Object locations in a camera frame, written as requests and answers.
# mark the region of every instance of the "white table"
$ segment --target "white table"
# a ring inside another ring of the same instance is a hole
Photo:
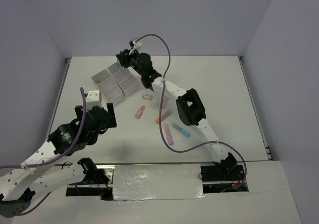
[[[91,77],[115,61],[115,57],[72,58],[51,131],[76,117],[74,107],[82,104],[80,87],[85,91],[95,90]],[[154,68],[163,74],[168,57],[153,56],[152,61]],[[138,74],[131,71],[140,80]],[[195,88],[198,91],[208,120],[221,141],[235,147],[246,161],[268,160],[236,56],[173,56],[166,78],[185,89]],[[158,103],[156,99],[142,100],[142,93],[152,91],[145,90],[142,84],[140,86],[136,93],[115,106],[118,127],[109,129],[95,145],[76,152],[70,159],[77,161],[82,157],[90,157],[97,164],[211,161],[205,147],[184,154],[173,153],[165,147],[155,123]],[[141,119],[135,119],[134,115],[141,105],[146,105],[146,110]],[[165,121],[182,124],[177,110]],[[175,149],[187,149],[201,143],[192,131],[190,138],[173,128],[171,131]]]
[[[64,187],[34,212],[13,218],[12,224],[301,224],[281,163],[249,162],[247,168],[249,192],[212,193],[198,199],[100,201],[66,197]]]

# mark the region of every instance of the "purple cable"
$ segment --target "purple cable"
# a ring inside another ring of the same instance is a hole
[[[31,210],[27,211],[27,212],[24,212],[24,213],[20,213],[18,216],[24,216],[24,215],[27,215],[29,214],[30,212],[34,211],[35,209],[37,209],[41,203],[43,203],[43,201],[50,195],[51,193],[48,193],[47,195],[44,196],[44,198],[42,198],[42,200],[34,206],[34,208],[32,208]]]
[[[167,49],[167,52],[168,52],[168,66],[167,66],[167,68],[166,68],[166,70],[165,70],[165,72],[164,72],[164,74],[163,74],[163,92],[162,92],[162,94],[161,94],[160,105],[159,105],[159,117],[161,117],[161,107],[162,107],[162,105],[163,105],[164,93],[165,93],[165,75],[166,75],[166,73],[168,72],[168,69],[169,69],[169,67],[170,67],[170,51],[169,51],[169,48],[168,48],[168,45],[166,44],[166,42],[165,42],[160,36],[158,36],[158,35],[156,35],[156,34],[146,34],[146,35],[140,37],[138,40],[136,40],[136,42],[142,40],[143,38],[145,38],[145,37],[147,37],[147,36],[155,36],[155,37],[159,38],[159,39],[164,43],[164,45],[165,45],[165,47],[166,47],[166,49]],[[199,148],[199,147],[201,147],[201,146],[204,146],[204,145],[206,145],[206,144],[218,144],[218,143],[219,143],[219,144],[223,144],[223,145],[227,146],[228,148],[232,149],[233,151],[235,151],[235,152],[238,154],[238,156],[239,156],[239,157],[241,158],[241,160],[243,161],[243,165],[244,165],[244,178],[243,178],[243,180],[241,181],[241,183],[235,185],[235,186],[233,187],[233,189],[240,188],[241,186],[243,186],[243,185],[245,184],[246,176],[247,176],[247,166],[246,166],[246,162],[245,162],[243,156],[242,156],[235,148],[233,148],[233,147],[230,146],[229,144],[224,143],[224,142],[221,142],[221,141],[208,141],[208,142],[204,142],[204,143],[198,144],[198,145],[196,145],[196,146],[194,146],[194,147],[192,147],[192,148],[186,149],[186,150],[175,150],[175,149],[173,149],[172,147],[170,147],[170,146],[166,143],[166,141],[165,141],[165,138],[164,138],[164,135],[163,135],[163,130],[162,130],[162,127],[161,127],[161,119],[159,119],[159,132],[160,132],[161,138],[162,138],[162,140],[163,140],[165,146],[166,146],[169,150],[171,150],[171,151],[173,151],[173,152],[175,152],[175,153],[186,153],[186,152],[192,151],[192,150],[194,150],[194,149],[196,149],[196,148]]]
[[[80,91],[81,91],[82,100],[83,100],[82,119],[81,119],[81,124],[80,124],[79,130],[78,130],[78,133],[76,134],[75,139],[73,140],[73,142],[72,142],[72,144],[70,145],[70,147],[69,147],[67,150],[65,150],[60,156],[57,156],[57,157],[53,158],[52,160],[47,161],[47,162],[45,162],[45,163],[37,163],[37,164],[27,165],[28,168],[42,167],[42,166],[45,166],[45,165],[54,163],[54,162],[56,162],[57,160],[59,160],[60,158],[62,158],[63,156],[65,156],[66,154],[68,154],[68,153],[71,151],[71,149],[75,146],[76,142],[78,141],[78,139],[79,139],[79,137],[80,137],[80,134],[81,134],[81,132],[82,132],[83,126],[84,126],[85,113],[86,113],[85,92],[84,92],[83,87],[80,88]],[[21,166],[22,166],[22,165],[4,165],[4,166],[0,166],[0,169],[2,169],[2,168],[19,169],[19,168],[21,168]]]

